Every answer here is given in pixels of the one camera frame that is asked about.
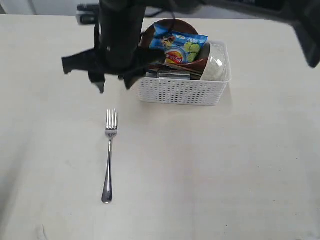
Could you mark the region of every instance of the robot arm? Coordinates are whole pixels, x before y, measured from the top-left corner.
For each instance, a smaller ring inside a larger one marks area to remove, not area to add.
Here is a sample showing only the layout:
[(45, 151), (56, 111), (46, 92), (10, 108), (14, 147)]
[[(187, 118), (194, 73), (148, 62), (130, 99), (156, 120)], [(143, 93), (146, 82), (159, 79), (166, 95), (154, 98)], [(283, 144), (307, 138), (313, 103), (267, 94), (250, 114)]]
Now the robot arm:
[(292, 25), (309, 66), (314, 68), (320, 61), (319, 0), (100, 0), (99, 5), (78, 6), (79, 11), (92, 13), (87, 20), (95, 24), (94, 48), (63, 57), (64, 73), (88, 72), (100, 93), (105, 74), (118, 75), (130, 89), (150, 63), (165, 60), (162, 50), (138, 46), (146, 7), (190, 14), (202, 5)]

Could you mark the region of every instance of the tabletop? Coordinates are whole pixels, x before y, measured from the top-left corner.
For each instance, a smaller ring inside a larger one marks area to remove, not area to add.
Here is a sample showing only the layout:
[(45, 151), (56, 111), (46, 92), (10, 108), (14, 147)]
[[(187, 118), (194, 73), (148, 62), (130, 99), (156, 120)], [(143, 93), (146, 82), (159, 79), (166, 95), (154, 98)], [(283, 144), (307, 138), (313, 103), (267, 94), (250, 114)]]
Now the tabletop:
[[(227, 44), (217, 106), (143, 103), (115, 76), (100, 95), (61, 64), (93, 47), (91, 26), (0, 15), (0, 239), (320, 237), (320, 68), (287, 25), (186, 21)], [(103, 204), (108, 108), (119, 130)]]

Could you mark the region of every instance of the chip bag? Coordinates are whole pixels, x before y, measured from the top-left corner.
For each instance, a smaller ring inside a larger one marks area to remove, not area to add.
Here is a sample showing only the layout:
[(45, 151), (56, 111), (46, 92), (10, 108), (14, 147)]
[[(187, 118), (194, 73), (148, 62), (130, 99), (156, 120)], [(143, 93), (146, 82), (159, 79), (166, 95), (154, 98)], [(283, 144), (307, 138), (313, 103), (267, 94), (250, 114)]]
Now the chip bag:
[(151, 49), (162, 49), (165, 52), (165, 62), (170, 64), (192, 63), (208, 37), (194, 35), (168, 29), (154, 24), (155, 33), (150, 43)]

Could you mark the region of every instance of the fork handle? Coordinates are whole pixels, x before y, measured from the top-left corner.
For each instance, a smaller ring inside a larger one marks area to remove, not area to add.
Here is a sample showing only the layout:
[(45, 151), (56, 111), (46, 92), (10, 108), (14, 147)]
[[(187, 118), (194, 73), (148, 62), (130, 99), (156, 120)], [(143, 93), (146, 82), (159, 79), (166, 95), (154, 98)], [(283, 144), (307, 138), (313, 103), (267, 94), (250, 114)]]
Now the fork handle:
[(111, 203), (112, 201), (112, 182), (111, 182), (111, 155), (112, 155), (112, 139), (109, 139), (108, 144), (108, 160), (106, 163), (106, 173), (105, 173), (105, 180), (103, 186), (103, 193), (102, 193), (102, 202), (104, 204)]

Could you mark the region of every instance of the white basket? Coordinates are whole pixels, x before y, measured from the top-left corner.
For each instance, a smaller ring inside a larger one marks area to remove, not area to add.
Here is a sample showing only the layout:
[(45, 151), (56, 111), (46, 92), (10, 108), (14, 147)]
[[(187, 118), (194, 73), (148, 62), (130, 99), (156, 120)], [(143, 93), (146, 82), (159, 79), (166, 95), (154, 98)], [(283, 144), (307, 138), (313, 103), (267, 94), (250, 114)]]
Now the white basket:
[(147, 103), (214, 106), (231, 81), (231, 67), (227, 46), (214, 41), (224, 49), (225, 69), (220, 81), (200, 81), (144, 77), (139, 81), (139, 99)]

